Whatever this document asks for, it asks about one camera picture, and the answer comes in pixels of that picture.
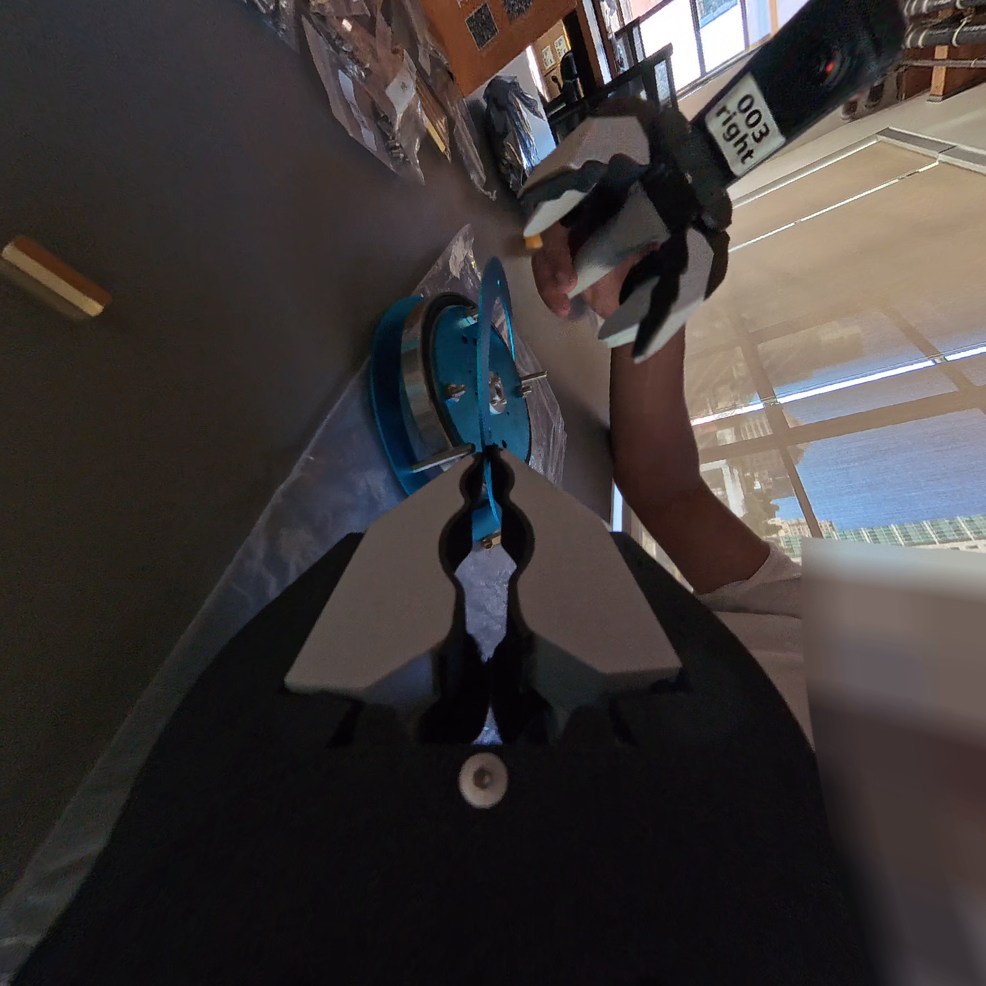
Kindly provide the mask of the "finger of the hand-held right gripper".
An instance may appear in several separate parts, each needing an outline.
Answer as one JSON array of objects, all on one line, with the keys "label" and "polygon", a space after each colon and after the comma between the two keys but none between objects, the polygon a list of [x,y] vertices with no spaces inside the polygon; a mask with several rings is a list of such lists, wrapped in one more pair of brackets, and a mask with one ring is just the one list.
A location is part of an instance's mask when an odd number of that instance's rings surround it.
[{"label": "finger of the hand-held right gripper", "polygon": [[582,294],[632,255],[657,248],[671,237],[665,220],[642,183],[633,183],[613,216],[572,247],[576,273],[569,298]]},{"label": "finger of the hand-held right gripper", "polygon": [[627,273],[620,304],[598,331],[610,348],[631,345],[643,362],[685,326],[719,285],[719,235],[703,227],[675,233]]}]

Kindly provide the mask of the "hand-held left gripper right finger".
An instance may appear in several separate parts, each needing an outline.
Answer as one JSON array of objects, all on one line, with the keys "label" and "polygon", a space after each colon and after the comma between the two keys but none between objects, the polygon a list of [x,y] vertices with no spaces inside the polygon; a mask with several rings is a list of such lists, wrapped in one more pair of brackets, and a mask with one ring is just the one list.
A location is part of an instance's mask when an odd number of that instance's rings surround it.
[{"label": "hand-held left gripper right finger", "polygon": [[598,516],[508,450],[491,450],[491,496],[515,564],[491,661],[501,731],[563,731],[582,708],[677,678],[681,661]]}]

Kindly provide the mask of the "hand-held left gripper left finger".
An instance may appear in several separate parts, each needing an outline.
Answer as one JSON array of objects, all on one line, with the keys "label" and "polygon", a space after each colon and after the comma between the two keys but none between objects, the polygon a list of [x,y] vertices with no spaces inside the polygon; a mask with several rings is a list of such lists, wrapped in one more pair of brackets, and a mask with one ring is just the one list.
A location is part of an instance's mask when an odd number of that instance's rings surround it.
[{"label": "hand-held left gripper left finger", "polygon": [[289,691],[388,706],[424,742],[477,739],[487,673],[456,574],[483,465],[464,456],[366,530],[286,674]]}]

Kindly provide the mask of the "blue turntable bearing assembly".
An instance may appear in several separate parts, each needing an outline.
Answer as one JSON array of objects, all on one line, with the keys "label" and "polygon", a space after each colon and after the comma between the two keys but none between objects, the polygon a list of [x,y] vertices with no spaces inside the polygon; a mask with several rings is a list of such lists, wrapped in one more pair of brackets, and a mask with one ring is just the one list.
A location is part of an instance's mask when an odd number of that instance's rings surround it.
[{"label": "blue turntable bearing assembly", "polygon": [[543,471],[552,427],[547,379],[535,383],[527,397],[521,395],[521,377],[539,372],[521,353],[521,340],[514,337],[510,342],[496,327],[491,329],[488,383],[479,388],[477,306],[452,292],[424,299],[428,384],[450,449],[466,443],[479,447],[478,398],[485,396],[493,442],[517,456],[525,453],[527,463]]}]

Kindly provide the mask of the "brass hex standoff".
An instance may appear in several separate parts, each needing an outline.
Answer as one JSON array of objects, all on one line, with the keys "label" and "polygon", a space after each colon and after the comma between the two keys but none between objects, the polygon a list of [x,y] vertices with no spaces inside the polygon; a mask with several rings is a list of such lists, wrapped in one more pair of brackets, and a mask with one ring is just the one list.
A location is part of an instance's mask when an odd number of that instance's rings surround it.
[{"label": "brass hex standoff", "polygon": [[107,290],[26,237],[16,237],[3,247],[1,274],[29,297],[69,320],[97,318],[111,303]]}]

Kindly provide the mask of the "person's right forearm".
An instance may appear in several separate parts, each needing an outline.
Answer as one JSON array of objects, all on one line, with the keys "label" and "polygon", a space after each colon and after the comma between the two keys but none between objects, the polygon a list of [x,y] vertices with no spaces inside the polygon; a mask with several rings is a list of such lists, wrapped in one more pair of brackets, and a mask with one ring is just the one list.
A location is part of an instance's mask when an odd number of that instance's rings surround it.
[{"label": "person's right forearm", "polygon": [[700,595],[745,581],[769,546],[708,487],[684,392],[685,331],[637,363],[611,352],[610,446],[625,502]]}]

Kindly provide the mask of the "grey desk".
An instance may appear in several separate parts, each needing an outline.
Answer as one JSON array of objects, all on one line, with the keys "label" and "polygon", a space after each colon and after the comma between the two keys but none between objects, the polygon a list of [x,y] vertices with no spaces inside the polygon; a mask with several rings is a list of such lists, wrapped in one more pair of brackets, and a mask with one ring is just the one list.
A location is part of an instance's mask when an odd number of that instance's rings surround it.
[{"label": "grey desk", "polygon": [[2,2],[2,244],[110,294],[74,321],[2,278],[2,893],[464,224],[508,270],[606,517],[609,370],[539,302],[516,203],[424,138],[402,179],[244,2]]}]

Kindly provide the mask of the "person's right hand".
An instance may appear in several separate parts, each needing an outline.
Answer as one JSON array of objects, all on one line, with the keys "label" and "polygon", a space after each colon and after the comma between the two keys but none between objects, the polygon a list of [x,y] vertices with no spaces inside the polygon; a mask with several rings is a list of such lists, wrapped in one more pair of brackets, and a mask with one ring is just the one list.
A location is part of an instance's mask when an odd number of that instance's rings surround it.
[{"label": "person's right hand", "polygon": [[540,250],[532,257],[538,295],[549,311],[560,318],[575,320],[592,312],[601,319],[607,319],[621,304],[620,293],[628,273],[651,249],[632,254],[585,291],[575,295],[578,276],[569,237],[570,231],[561,224],[555,224],[541,234]]}]

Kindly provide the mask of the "large glass window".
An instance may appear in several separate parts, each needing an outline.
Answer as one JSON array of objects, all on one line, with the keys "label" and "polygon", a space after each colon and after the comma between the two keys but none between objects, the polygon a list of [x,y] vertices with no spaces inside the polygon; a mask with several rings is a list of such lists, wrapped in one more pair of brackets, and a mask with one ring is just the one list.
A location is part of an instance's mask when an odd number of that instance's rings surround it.
[{"label": "large glass window", "polygon": [[773,35],[800,6],[777,1],[605,1],[617,74],[671,47],[659,92],[687,89]]}]

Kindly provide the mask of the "clear plastic bag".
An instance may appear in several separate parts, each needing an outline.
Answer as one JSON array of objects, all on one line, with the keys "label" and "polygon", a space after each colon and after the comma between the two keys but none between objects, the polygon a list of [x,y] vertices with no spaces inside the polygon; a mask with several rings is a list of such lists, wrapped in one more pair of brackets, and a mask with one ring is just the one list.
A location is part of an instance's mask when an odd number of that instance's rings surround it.
[{"label": "clear plastic bag", "polygon": [[[223,647],[179,646],[67,803],[3,910],[2,984],[372,983],[464,971],[494,924],[494,970],[545,962],[567,767],[544,731],[424,742],[388,706],[297,694],[285,677],[366,530],[406,500],[377,431],[369,368],[249,537],[216,610]],[[508,585],[457,570],[487,673]]]}]

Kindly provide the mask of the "grey ceiling pipes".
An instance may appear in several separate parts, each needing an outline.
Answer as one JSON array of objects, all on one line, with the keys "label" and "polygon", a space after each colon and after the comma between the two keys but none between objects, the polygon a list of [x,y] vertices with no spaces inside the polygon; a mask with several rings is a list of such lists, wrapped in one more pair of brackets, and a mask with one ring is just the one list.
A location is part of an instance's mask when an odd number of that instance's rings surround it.
[{"label": "grey ceiling pipes", "polygon": [[904,49],[985,44],[984,1],[906,1]]}]

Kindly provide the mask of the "bubble wrapped black part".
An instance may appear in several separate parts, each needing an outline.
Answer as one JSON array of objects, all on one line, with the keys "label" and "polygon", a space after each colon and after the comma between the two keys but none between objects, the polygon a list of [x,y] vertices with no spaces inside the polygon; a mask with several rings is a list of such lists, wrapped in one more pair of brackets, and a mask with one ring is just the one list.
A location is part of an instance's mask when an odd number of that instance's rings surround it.
[{"label": "bubble wrapped black part", "polygon": [[544,122],[538,97],[517,77],[497,75],[484,90],[484,124],[499,174],[516,196],[541,161],[534,121]]}]

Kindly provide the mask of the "black chair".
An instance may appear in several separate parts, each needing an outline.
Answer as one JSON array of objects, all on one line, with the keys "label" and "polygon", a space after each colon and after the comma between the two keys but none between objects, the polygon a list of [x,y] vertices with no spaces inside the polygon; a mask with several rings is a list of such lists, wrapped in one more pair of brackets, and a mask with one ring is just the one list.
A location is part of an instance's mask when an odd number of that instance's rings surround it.
[{"label": "black chair", "polygon": [[667,44],[645,57],[629,41],[616,49],[617,67],[623,69],[606,86],[604,100],[640,98],[662,108],[677,108],[673,80],[673,45]]}]

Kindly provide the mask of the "beige roller blind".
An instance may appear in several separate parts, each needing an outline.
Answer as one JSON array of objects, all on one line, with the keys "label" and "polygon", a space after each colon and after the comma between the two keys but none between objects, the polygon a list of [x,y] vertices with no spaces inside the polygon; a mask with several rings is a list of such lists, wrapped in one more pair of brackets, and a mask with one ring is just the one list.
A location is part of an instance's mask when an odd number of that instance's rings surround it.
[{"label": "beige roller blind", "polygon": [[688,325],[713,493],[810,537],[984,553],[984,149],[889,127],[735,203]]}]

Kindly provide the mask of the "orange cardboard box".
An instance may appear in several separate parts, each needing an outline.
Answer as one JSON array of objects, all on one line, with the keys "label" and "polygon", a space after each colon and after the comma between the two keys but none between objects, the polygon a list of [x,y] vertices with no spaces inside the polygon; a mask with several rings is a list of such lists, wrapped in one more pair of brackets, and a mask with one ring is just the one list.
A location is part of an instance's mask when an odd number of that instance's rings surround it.
[{"label": "orange cardboard box", "polygon": [[464,97],[576,8],[575,1],[422,1]]}]

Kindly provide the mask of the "pile of small hardware bags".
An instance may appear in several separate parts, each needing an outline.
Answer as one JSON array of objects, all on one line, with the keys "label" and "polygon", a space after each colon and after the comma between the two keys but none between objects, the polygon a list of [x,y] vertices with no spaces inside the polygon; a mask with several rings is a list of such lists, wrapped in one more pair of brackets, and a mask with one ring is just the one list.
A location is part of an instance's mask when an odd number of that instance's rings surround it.
[{"label": "pile of small hardware bags", "polygon": [[477,133],[445,49],[417,1],[245,1],[278,38],[307,53],[334,118],[402,179],[423,184],[430,139],[457,156],[491,200]]}]

